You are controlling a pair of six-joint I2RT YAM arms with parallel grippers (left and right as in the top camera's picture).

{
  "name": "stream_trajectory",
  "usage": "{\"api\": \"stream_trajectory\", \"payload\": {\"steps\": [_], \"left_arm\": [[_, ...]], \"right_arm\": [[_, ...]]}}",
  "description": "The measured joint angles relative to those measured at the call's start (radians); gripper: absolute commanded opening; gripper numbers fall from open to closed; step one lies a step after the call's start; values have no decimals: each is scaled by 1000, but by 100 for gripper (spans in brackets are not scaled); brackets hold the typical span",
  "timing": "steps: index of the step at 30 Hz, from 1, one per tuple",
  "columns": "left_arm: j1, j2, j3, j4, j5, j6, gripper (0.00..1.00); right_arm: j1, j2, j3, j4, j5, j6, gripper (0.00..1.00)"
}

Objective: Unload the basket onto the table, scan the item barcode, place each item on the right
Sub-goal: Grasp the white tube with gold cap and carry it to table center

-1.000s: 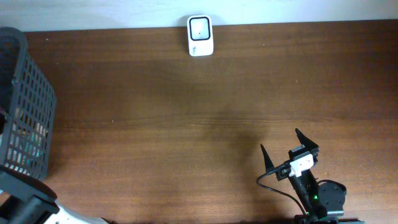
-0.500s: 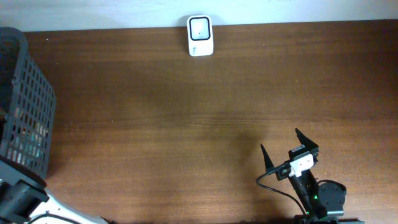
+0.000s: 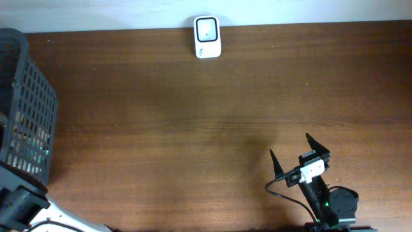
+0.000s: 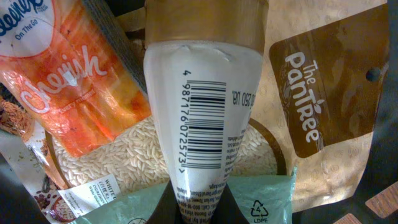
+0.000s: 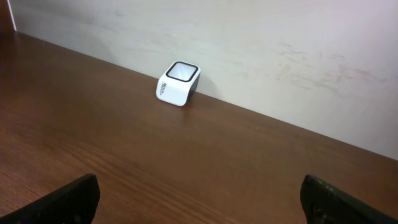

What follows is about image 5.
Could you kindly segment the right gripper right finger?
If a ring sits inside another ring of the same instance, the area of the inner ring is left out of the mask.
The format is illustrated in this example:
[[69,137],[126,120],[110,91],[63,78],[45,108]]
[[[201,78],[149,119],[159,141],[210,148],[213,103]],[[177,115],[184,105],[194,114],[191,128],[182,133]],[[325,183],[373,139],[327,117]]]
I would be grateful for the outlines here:
[[306,175],[300,202],[307,223],[397,224],[397,220],[370,207],[315,175]]

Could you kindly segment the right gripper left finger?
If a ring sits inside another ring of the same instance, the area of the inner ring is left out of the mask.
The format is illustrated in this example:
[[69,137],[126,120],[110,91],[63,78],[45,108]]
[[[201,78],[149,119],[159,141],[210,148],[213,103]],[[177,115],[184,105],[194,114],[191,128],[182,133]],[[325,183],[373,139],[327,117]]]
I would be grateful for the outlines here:
[[100,188],[94,174],[86,174],[3,217],[3,224],[91,224]]

